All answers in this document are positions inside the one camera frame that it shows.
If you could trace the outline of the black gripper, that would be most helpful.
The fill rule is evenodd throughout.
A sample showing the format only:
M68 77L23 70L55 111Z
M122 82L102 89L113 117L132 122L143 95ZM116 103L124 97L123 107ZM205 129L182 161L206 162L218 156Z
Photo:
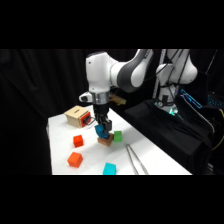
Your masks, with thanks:
M108 118L109 104L93 105L96 125L104 123L104 130L110 132L112 130L112 121Z

